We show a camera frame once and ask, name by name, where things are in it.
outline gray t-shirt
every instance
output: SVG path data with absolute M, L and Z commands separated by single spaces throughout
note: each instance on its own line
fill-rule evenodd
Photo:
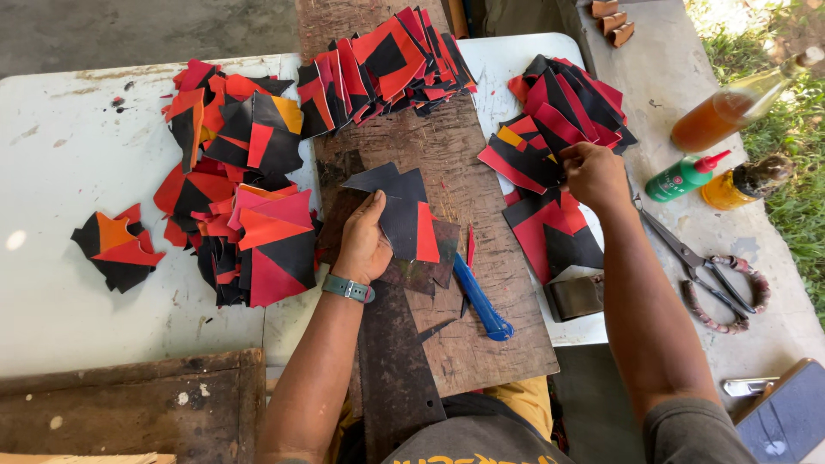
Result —
M 644 420 L 648 463 L 756 463 L 725 411 L 698 398 L 669 400 Z M 413 435 L 383 464 L 574 464 L 500 415 L 454 417 Z

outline wrapped scissor handle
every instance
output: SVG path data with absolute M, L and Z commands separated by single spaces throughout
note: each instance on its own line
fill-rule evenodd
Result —
M 736 272 L 745 274 L 748 281 L 751 283 L 751 288 L 753 289 L 754 302 L 752 308 L 754 313 L 760 314 L 765 312 L 765 309 L 767 309 L 768 306 L 768 301 L 771 299 L 771 288 L 768 286 L 768 281 L 765 279 L 765 276 L 763 276 L 756 269 L 752 268 L 746 260 L 737 256 L 716 255 L 710 257 L 709 260 L 714 264 L 728 266 Z M 736 312 L 734 312 L 736 320 L 732 324 L 720 324 L 716 322 L 712 317 L 705 313 L 705 310 L 703 310 L 702 306 L 699 304 L 699 298 L 696 295 L 696 289 L 692 281 L 684 281 L 681 284 L 681 289 L 684 293 L 687 306 L 693 311 L 693 314 L 695 314 L 696 317 L 702 321 L 702 324 L 716 330 L 717 332 L 721 332 L 722 334 L 731 335 L 739 334 L 740 332 L 744 332 L 750 328 L 750 320 L 742 317 Z

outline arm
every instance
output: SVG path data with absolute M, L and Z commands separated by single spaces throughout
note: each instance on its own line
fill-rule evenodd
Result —
M 377 191 L 347 220 L 332 275 L 369 285 L 387 268 L 393 250 L 378 225 L 385 204 Z M 323 461 L 347 393 L 363 311 L 357 301 L 321 295 L 266 408 L 258 464 Z
M 624 160 L 588 143 L 561 156 L 570 193 L 596 212 L 605 233 L 607 338 L 636 417 L 675 397 L 721 404 L 690 316 L 630 202 Z

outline watch buckle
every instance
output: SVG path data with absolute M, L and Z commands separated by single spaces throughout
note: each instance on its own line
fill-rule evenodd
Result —
M 350 298 L 350 295 L 352 294 L 352 288 L 354 287 L 355 284 L 356 283 L 353 282 L 353 281 L 349 281 L 346 284 L 346 290 L 344 290 L 344 298 Z

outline leather strap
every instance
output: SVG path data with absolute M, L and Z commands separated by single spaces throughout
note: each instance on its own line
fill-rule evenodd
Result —
M 327 274 L 327 278 L 324 279 L 321 290 L 329 291 L 330 293 L 334 293 L 360 303 L 371 303 L 375 299 L 375 291 L 373 291 L 371 286 L 348 281 L 347 279 L 333 276 L 332 274 Z

